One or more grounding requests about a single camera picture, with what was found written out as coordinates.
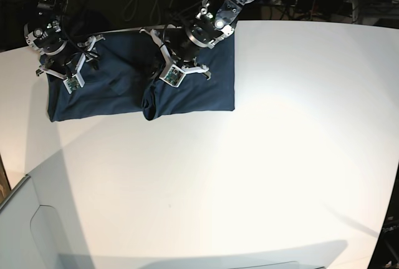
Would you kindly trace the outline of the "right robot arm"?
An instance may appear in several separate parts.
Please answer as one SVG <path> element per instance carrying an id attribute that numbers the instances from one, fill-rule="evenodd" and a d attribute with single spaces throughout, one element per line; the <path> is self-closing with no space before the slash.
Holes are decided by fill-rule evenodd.
<path id="1" fill-rule="evenodd" d="M 76 41 L 68 31 L 66 9 L 68 0 L 38 0 L 36 14 L 24 26 L 26 44 L 44 57 L 37 75 L 46 73 L 66 84 L 84 85 L 83 66 L 98 61 L 95 43 L 100 36 Z"/>

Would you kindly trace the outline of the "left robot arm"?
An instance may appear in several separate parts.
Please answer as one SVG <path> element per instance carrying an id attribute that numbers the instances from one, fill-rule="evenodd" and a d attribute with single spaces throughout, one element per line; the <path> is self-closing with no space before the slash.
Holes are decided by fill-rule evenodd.
<path id="1" fill-rule="evenodd" d="M 201 0 L 195 4 L 195 17 L 185 18 L 181 12 L 172 17 L 180 23 L 173 27 L 169 22 L 159 31 L 140 29 L 158 46 L 164 59 L 159 79 L 172 87 L 179 87 L 189 74 L 202 74 L 211 78 L 209 67 L 200 64 L 197 56 L 201 50 L 213 49 L 235 32 L 239 13 L 255 0 Z"/>

